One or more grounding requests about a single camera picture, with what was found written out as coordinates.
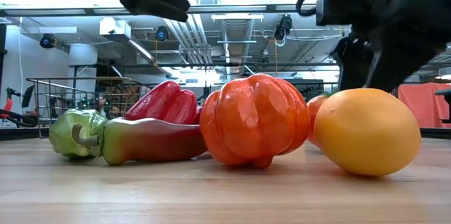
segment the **orange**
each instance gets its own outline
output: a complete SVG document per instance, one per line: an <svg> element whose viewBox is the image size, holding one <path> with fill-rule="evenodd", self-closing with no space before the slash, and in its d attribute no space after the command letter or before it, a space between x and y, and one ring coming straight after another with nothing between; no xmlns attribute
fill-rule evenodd
<svg viewBox="0 0 451 224"><path fill-rule="evenodd" d="M357 175L395 173L421 146L414 114L379 89L350 89L329 97L316 114L314 135L332 162Z"/></svg>

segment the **metal wire basket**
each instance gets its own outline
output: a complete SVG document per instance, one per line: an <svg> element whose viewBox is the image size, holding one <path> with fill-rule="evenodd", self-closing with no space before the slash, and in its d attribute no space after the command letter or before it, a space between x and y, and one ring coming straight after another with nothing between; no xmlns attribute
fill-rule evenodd
<svg viewBox="0 0 451 224"><path fill-rule="evenodd" d="M95 109L108 119L122 117L153 87L127 77L39 77L35 103L39 136L68 109Z"/></svg>

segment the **toy fruit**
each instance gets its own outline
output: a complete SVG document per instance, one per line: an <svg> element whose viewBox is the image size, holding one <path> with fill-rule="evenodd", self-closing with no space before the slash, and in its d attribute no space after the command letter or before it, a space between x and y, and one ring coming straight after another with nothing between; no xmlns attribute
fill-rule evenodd
<svg viewBox="0 0 451 224"><path fill-rule="evenodd" d="M203 106L198 106L196 108L196 116L194 117L193 125L198 125L200 123L200 113L202 112Z"/></svg>
<svg viewBox="0 0 451 224"><path fill-rule="evenodd" d="M154 118L136 121L115 118L105 123L98 135L82 138L83 126L75 124L71 136L74 142L87 147L100 147L110 165L126 161L184 161L206 151L198 125L176 125Z"/></svg>
<svg viewBox="0 0 451 224"><path fill-rule="evenodd" d="M379 89L350 89L329 97L316 114L314 135L332 162L357 175L397 172L421 146L413 113Z"/></svg>
<svg viewBox="0 0 451 224"><path fill-rule="evenodd" d="M98 135L104 129L107 119L95 110L67 110L49 129L49 141L53 150L68 158L93 158L98 152L97 147L85 147L76 144L71 137L74 124L81 124L81 137Z"/></svg>
<svg viewBox="0 0 451 224"><path fill-rule="evenodd" d="M274 156L304 143L310 117L304 98L290 83L256 74L212 93L202 109L200 128L218 162L267 168Z"/></svg>
<svg viewBox="0 0 451 224"><path fill-rule="evenodd" d="M309 114L310 114L310 133L309 133L309 136L307 137L307 139L310 141L310 143L312 143L316 146L318 146L318 142L314 138L314 133L313 133L313 127L315 125L315 117L316 117L316 114L318 113L319 107L321 107L323 102L325 100L327 100L327 98L329 96L330 95L328 95L328 94L318 95L317 97L314 97L310 101L307 102L307 108L309 109Z"/></svg>
<svg viewBox="0 0 451 224"><path fill-rule="evenodd" d="M197 99L190 90L165 81L144 95L125 114L127 120L155 118L169 123L191 125L196 116Z"/></svg>

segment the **table surface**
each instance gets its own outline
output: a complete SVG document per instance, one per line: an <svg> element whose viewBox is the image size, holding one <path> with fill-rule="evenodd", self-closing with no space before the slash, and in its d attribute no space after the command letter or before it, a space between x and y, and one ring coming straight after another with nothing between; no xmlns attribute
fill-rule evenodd
<svg viewBox="0 0 451 224"><path fill-rule="evenodd" d="M46 139L0 142L0 223L451 223L451 141L386 178L347 175L310 144L268 170L199 160L71 163Z"/></svg>

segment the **pepper stem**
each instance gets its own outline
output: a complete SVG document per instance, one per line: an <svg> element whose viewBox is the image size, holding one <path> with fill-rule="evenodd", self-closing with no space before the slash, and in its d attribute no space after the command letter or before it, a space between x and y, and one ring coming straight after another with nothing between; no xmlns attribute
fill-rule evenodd
<svg viewBox="0 0 451 224"><path fill-rule="evenodd" d="M76 123L72 126L72 139L75 143L84 147L98 147L99 136L88 137L87 139L80 137L80 132L83 126L80 123Z"/></svg>

